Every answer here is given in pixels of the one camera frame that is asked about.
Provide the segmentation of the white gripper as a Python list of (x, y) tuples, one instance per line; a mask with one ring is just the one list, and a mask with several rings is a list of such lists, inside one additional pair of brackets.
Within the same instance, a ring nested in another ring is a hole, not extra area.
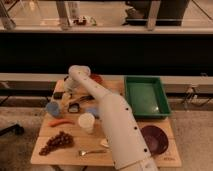
[(67, 99), (71, 99), (76, 92), (79, 83), (73, 79), (66, 79), (64, 82), (64, 91)]

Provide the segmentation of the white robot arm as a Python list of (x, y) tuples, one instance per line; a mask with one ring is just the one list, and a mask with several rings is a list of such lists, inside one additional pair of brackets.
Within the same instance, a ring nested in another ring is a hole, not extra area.
[(82, 85), (98, 102), (98, 113), (118, 171), (158, 171), (140, 128), (126, 100), (90, 78), (88, 66), (72, 65), (69, 88)]

